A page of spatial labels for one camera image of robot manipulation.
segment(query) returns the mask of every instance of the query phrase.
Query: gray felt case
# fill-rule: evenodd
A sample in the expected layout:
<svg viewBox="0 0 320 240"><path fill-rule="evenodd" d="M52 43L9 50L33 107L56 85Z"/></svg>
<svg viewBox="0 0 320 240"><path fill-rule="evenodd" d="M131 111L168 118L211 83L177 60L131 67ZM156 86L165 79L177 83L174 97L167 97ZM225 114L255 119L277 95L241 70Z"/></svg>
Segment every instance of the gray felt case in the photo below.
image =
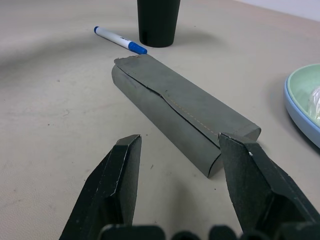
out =
<svg viewBox="0 0 320 240"><path fill-rule="evenodd" d="M114 63L114 84L207 177L221 153L219 133L260 135L260 127L150 55Z"/></svg>

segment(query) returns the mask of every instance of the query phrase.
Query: white wall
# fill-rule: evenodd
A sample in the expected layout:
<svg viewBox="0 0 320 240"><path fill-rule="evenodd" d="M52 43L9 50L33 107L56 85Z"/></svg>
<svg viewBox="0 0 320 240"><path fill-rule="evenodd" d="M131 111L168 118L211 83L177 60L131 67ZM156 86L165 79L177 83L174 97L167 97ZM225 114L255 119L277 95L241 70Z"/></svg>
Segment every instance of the white wall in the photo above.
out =
<svg viewBox="0 0 320 240"><path fill-rule="evenodd" d="M320 22L320 0L236 0Z"/></svg>

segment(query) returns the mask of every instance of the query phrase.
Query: black tumbler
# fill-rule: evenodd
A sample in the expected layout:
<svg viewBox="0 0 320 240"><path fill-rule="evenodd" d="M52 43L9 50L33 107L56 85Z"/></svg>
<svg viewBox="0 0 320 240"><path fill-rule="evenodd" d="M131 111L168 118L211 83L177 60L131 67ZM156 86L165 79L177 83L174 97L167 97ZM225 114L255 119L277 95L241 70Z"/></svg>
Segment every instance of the black tumbler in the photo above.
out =
<svg viewBox="0 0 320 240"><path fill-rule="evenodd" d="M180 0L137 0L140 42L149 47L170 46L175 39Z"/></svg>

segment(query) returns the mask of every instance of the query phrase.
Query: plastic bag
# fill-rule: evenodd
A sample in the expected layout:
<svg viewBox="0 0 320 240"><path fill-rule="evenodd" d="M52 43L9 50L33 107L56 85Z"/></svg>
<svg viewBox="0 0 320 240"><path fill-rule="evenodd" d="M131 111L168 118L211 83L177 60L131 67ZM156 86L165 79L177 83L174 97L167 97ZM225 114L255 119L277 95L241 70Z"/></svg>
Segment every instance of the plastic bag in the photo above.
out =
<svg viewBox="0 0 320 240"><path fill-rule="evenodd" d="M320 86L313 90L309 97L308 114L312 119L320 122Z"/></svg>

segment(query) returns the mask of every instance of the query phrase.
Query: mint green bowl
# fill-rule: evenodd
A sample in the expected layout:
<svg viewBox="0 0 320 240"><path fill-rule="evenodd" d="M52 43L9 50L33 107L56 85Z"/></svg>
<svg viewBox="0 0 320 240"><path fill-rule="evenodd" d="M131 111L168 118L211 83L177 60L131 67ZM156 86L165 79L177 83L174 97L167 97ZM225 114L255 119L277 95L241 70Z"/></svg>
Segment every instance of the mint green bowl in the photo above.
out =
<svg viewBox="0 0 320 240"><path fill-rule="evenodd" d="M320 64L304 66L294 71L284 85L286 109L299 129L320 148L320 124L308 114L308 101L320 87Z"/></svg>

